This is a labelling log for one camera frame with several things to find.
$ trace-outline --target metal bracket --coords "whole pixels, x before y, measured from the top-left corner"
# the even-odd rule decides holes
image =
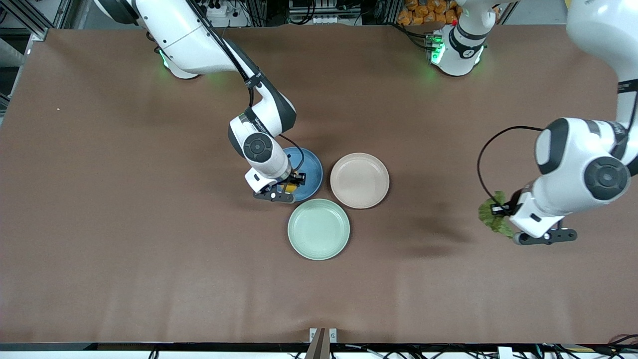
[[[310,328],[310,340],[309,341],[313,341],[313,338],[315,337],[315,333],[317,332],[317,328]],[[336,343],[337,342],[337,328],[330,328],[330,330],[328,331],[329,337],[330,337],[330,342],[331,343]]]
[[[575,241],[578,234],[571,228],[552,228],[541,238],[531,237],[527,233],[518,232],[514,235],[514,243],[518,245],[546,244],[550,245],[556,242]]]

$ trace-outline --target cable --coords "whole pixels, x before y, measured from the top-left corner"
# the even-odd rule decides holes
[[[571,356],[573,359],[580,359],[578,356],[576,356],[575,354],[572,353],[571,350],[565,348],[564,346],[562,346],[561,344],[556,344],[556,347],[558,349],[561,349],[562,351],[566,352],[567,355]]]
[[[315,10],[316,10],[315,0],[308,0],[308,11],[306,12],[306,16],[304,16],[304,19],[301,20],[300,22],[294,22],[292,20],[288,20],[288,22],[295,25],[307,24],[315,16]]]
[[[345,346],[346,346],[346,347],[350,347],[350,348],[357,348],[357,349],[365,350],[365,351],[367,351],[368,353],[371,353],[371,354],[374,354],[374,355],[378,356],[379,358],[383,358],[383,355],[381,355],[381,354],[377,353],[376,351],[373,351],[373,350],[371,350],[371,349],[368,349],[368,348],[364,348],[364,347],[356,346],[356,345],[353,345],[353,344],[345,344]]]
[[[631,335],[626,335],[618,340],[614,340],[613,342],[607,343],[608,346],[613,346],[616,344],[620,344],[622,342],[624,342],[625,340],[631,339],[631,338],[638,338],[638,334],[631,334]]]
[[[4,21],[6,19],[6,15],[9,13],[8,11],[6,11],[5,9],[0,9],[2,11],[0,11],[0,13],[4,13],[4,15],[2,16],[2,20],[0,20],[0,23],[2,23],[2,21]]]
[[[632,117],[629,120],[629,127],[627,128],[627,130],[631,130],[632,126],[634,125],[634,120],[636,117],[636,106],[638,105],[638,92],[635,93],[634,95],[634,108],[632,109]]]
[[[382,25],[390,25],[390,26],[394,27],[395,29],[399,30],[400,32],[402,32],[402,33],[404,33],[404,34],[406,34],[408,36],[414,36],[416,38],[426,38],[426,36],[423,35],[423,34],[413,33],[411,31],[408,31],[405,27],[399,26],[399,25],[397,25],[397,24],[395,24],[393,22],[384,22]]]
[[[392,354],[398,354],[401,358],[403,358],[403,359],[407,359],[407,358],[405,357],[405,355],[401,354],[401,353],[400,353],[400,352],[398,352],[398,351],[391,351],[390,353],[387,353],[387,354],[383,357],[383,359],[388,359],[388,358],[390,358],[390,355],[392,355]]]
[[[424,45],[416,42],[416,40],[413,39],[413,37],[414,38],[424,39],[424,38],[426,38],[425,35],[417,34],[417,33],[413,33],[411,31],[408,31],[408,30],[405,29],[405,27],[399,26],[399,25],[397,25],[397,24],[395,24],[393,22],[384,22],[382,25],[390,25],[390,26],[394,27],[395,29],[399,30],[400,32],[404,33],[410,39],[410,41],[414,45],[416,45],[418,48],[420,48],[420,49],[424,49],[424,50],[434,50],[435,49],[434,47],[431,47],[431,46],[424,46]]]
[[[304,152],[301,150],[301,147],[299,147],[296,143],[293,142],[293,140],[287,138],[286,136],[282,134],[279,134],[279,136],[283,138],[284,140],[292,143],[299,150],[299,153],[301,153],[301,161],[299,162],[299,165],[294,170],[292,170],[292,171],[299,171],[299,169],[301,168],[301,165],[304,164],[304,159],[305,159]]]
[[[355,25],[357,25],[357,21],[359,21],[359,18],[367,13],[371,13],[372,11],[374,11],[375,8],[372,8],[364,13],[359,13],[359,16],[357,16],[357,18],[355,19]]]
[[[149,359],[158,359],[160,357],[158,346],[154,346],[153,350],[149,353]]]
[[[266,22],[266,19],[262,19],[259,16],[254,17],[253,14],[248,11],[248,8],[246,7],[246,4],[244,4],[242,1],[239,2],[239,6],[241,6],[241,8],[244,10],[244,12],[246,13],[246,15],[250,16],[250,19],[253,21],[253,27],[255,27],[255,24],[258,24],[257,20],[261,20],[263,22]]]
[[[533,130],[533,131],[538,131],[541,132],[543,131],[542,128],[539,127],[532,127],[532,126],[512,126],[512,127],[508,127],[500,132],[498,132],[496,135],[492,136],[492,138],[490,138],[489,140],[487,140],[487,142],[483,145],[483,148],[480,149],[480,152],[478,153],[478,158],[477,158],[477,174],[478,174],[478,180],[480,181],[480,185],[481,187],[483,187],[483,190],[485,191],[485,193],[487,193],[487,195],[489,196],[489,198],[494,201],[494,203],[498,204],[499,206],[501,206],[503,208],[503,204],[499,203],[496,198],[494,198],[494,196],[492,195],[492,193],[487,189],[487,186],[485,186],[485,182],[483,181],[483,176],[480,173],[480,160],[483,157],[483,152],[485,152],[486,148],[489,146],[490,143],[492,143],[492,141],[494,141],[498,136],[504,134],[505,132],[511,131],[511,130]],[[510,210],[506,210],[505,208],[503,208],[503,211],[505,212],[506,215],[511,216],[513,215],[512,212],[510,212]]]
[[[202,15],[199,6],[197,6],[197,4],[194,3],[194,0],[186,0],[186,2],[188,3],[188,6],[191,7],[191,10],[193,10],[193,12],[195,13],[195,16],[197,16],[197,19],[206,28],[207,32],[212,36],[213,40],[215,40],[215,42],[219,45],[219,47],[221,47],[221,50],[226,54],[226,56],[228,56],[228,58],[231,60],[233,65],[235,65],[237,72],[239,72],[239,74],[241,75],[242,79],[244,80],[244,83],[248,81],[248,74],[246,74],[242,66],[239,64],[239,61],[237,60],[237,58],[235,58],[235,56],[232,54],[232,52],[228,48],[226,41],[224,41],[224,39],[222,39],[217,34],[217,32],[215,32],[215,27],[211,24],[211,21],[206,16]],[[252,107],[253,102],[255,101],[254,91],[253,91],[253,88],[251,87],[247,87],[247,88],[248,88],[248,95],[249,95],[248,107]]]

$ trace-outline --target white robotic arm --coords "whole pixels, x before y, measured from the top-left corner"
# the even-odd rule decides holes
[[[256,198],[294,202],[294,196],[271,197],[278,183],[303,184],[274,138],[294,126],[297,113],[252,60],[230,40],[218,36],[190,0],[95,0],[115,21],[146,28],[161,48],[168,69],[189,79],[200,74],[235,71],[251,91],[251,105],[231,120],[228,138],[251,166],[245,179]],[[252,105],[252,89],[262,100]]]
[[[441,71],[452,76],[469,73],[479,63],[485,48],[485,40],[496,23],[496,13],[492,7],[510,1],[499,0],[457,0],[463,13],[457,24],[443,26],[428,37],[434,50],[430,62]]]
[[[638,173],[638,2],[573,0],[567,33],[616,72],[617,117],[615,122],[561,118],[541,132],[535,148],[541,176],[503,206],[523,231],[514,238],[518,244],[559,240],[550,238],[555,223],[615,201]]]

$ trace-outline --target brown tabletop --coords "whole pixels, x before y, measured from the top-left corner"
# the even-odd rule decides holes
[[[477,219],[475,162],[492,134],[615,118],[614,74],[564,27],[497,27],[461,78],[391,27],[226,36],[294,103],[286,134],[325,177],[370,153],[388,196],[345,208],[340,255],[304,259],[286,235],[295,206],[253,199],[226,138],[248,102],[237,73],[176,79],[143,31],[51,31],[0,130],[0,340],[293,342],[328,326],[343,342],[583,343],[638,331],[638,189],[569,216],[572,243],[520,247]],[[488,149],[492,190],[538,176],[535,137]],[[336,201],[328,183],[315,197]]]

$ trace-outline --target yellow object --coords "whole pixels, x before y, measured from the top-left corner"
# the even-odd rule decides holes
[[[292,193],[297,189],[297,185],[294,185],[292,183],[288,183],[286,185],[286,188],[283,190],[285,193]]]

